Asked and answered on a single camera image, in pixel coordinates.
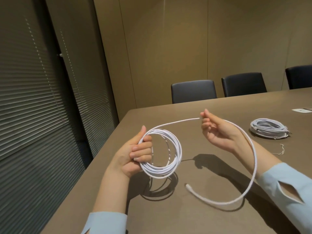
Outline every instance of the wall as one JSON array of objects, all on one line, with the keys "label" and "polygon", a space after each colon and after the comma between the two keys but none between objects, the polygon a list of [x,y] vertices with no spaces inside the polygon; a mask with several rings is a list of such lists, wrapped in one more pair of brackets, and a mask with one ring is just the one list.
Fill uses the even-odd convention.
[{"label": "wall", "polygon": [[95,0],[119,118],[171,103],[170,85],[311,63],[312,0]]}]

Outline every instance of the left hand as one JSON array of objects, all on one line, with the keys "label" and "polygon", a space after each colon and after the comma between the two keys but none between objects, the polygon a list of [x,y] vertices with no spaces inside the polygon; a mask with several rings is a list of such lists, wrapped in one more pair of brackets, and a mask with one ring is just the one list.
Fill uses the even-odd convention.
[{"label": "left hand", "polygon": [[143,142],[138,144],[145,133],[146,127],[142,126],[141,131],[126,142],[111,161],[111,166],[122,171],[127,177],[141,171],[140,162],[150,162],[152,160],[152,137],[147,135],[144,137]]}]

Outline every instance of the coiled cable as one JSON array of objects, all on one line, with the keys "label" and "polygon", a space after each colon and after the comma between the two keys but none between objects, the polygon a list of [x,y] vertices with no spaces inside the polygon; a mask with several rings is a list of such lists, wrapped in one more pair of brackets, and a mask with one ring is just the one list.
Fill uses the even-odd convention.
[{"label": "coiled cable", "polygon": [[[162,126],[166,126],[166,125],[170,125],[170,124],[174,124],[174,123],[179,123],[179,122],[184,122],[184,121],[190,121],[190,120],[198,120],[198,119],[201,119],[201,118],[191,118],[191,119],[186,119],[186,120],[181,120],[181,121],[176,121],[176,122],[170,122],[170,123],[166,123],[166,124],[163,124],[163,125],[159,125],[159,126],[156,126],[152,129],[150,129],[148,132],[145,133],[145,135],[141,138],[141,140],[139,141],[139,143],[142,143],[143,141],[143,138],[146,136],[146,135],[151,135],[151,134],[158,134],[160,135],[162,138],[164,138],[166,140],[166,143],[167,143],[167,146],[168,146],[168,150],[169,150],[169,159],[168,159],[168,163],[166,166],[164,167],[156,167],[150,163],[140,163],[141,165],[141,168],[143,169],[143,171],[150,177],[153,177],[153,178],[156,178],[156,179],[162,179],[162,178],[166,178],[166,177],[169,177],[171,174],[174,173],[175,169],[178,167],[178,165],[180,164],[181,160],[182,160],[182,147],[181,147],[181,144],[178,140],[178,138],[172,134],[170,131],[168,130],[163,130],[163,129],[159,129],[160,127]],[[252,143],[252,140],[251,138],[248,136],[248,134],[242,129],[240,128],[238,125],[232,123],[232,122],[229,122],[231,123],[232,125],[236,126],[245,136],[246,138],[248,139],[251,147],[252,147],[252,152],[254,154],[254,158],[255,158],[255,166],[254,166],[254,171],[252,173],[252,178],[249,182],[249,185],[247,187],[247,189],[244,191],[244,193],[242,193],[239,197],[237,197],[236,199],[232,200],[232,201],[229,201],[229,202],[216,202],[216,201],[213,201],[213,200],[209,200],[205,197],[202,197],[200,196],[199,194],[197,194],[190,185],[186,184],[185,187],[186,189],[191,192],[193,195],[195,195],[197,198],[201,199],[202,201],[204,202],[207,202],[209,204],[214,204],[214,205],[228,205],[228,204],[232,204],[232,203],[235,203],[236,201],[242,199],[247,193],[248,191],[250,190],[254,180],[255,180],[255,174],[256,174],[256,171],[257,171],[257,154],[256,154],[256,151],[255,151],[255,147]],[[168,142],[167,142],[167,139],[169,141],[172,142],[172,144],[174,145],[174,148],[175,148],[175,154],[174,154],[174,159],[173,161],[170,163],[170,157],[171,157],[171,154],[170,154],[170,148],[169,148],[169,145],[168,145]]]},{"label": "coiled cable", "polygon": [[259,118],[250,123],[250,131],[267,139],[282,139],[289,136],[289,130],[279,121]]}]

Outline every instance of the black chair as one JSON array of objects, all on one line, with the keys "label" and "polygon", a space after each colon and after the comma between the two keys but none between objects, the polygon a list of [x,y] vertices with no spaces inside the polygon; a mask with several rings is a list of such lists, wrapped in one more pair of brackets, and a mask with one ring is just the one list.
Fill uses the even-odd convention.
[{"label": "black chair", "polygon": [[259,72],[229,75],[221,80],[225,97],[267,92]]},{"label": "black chair", "polygon": [[290,90],[312,87],[312,65],[294,66],[285,71]]},{"label": "black chair", "polygon": [[172,103],[185,103],[216,98],[212,80],[195,80],[171,85]]}]

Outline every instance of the conference table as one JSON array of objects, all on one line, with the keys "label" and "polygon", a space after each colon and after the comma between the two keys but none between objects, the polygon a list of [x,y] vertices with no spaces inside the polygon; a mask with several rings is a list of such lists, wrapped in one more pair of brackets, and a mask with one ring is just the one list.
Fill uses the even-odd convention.
[{"label": "conference table", "polygon": [[[312,88],[217,98],[130,110],[57,209],[42,234],[79,234],[87,220],[102,176],[112,156],[140,130],[199,117],[207,108],[243,128],[249,136],[298,171],[312,177],[312,113],[292,111],[312,107]],[[280,140],[253,136],[250,123],[270,118],[291,132]],[[296,229],[255,183],[243,200],[227,206],[203,203],[185,189],[201,196],[230,201],[246,189],[251,175],[230,153],[209,144],[201,120],[165,126],[182,145],[182,162],[169,179],[151,180],[140,172],[131,178],[128,192],[127,232],[140,233],[296,233]],[[168,161],[165,141],[153,136],[154,165]]]}]

